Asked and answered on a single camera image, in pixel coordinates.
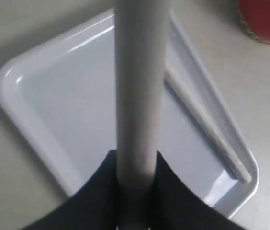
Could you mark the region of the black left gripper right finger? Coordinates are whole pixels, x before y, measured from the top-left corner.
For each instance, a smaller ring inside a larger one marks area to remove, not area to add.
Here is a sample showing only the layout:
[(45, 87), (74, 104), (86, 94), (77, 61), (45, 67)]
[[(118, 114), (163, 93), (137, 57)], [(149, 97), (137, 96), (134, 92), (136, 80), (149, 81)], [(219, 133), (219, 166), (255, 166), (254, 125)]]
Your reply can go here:
[(173, 172), (160, 152), (150, 194), (152, 230), (243, 230), (197, 197)]

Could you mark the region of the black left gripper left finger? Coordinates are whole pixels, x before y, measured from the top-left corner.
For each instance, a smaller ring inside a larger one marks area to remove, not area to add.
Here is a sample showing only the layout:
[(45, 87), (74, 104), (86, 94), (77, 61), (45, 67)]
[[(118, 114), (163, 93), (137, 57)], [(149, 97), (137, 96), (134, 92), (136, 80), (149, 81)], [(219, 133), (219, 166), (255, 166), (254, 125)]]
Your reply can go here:
[(111, 150), (93, 176), (70, 199), (24, 230), (115, 230), (119, 186), (116, 151)]

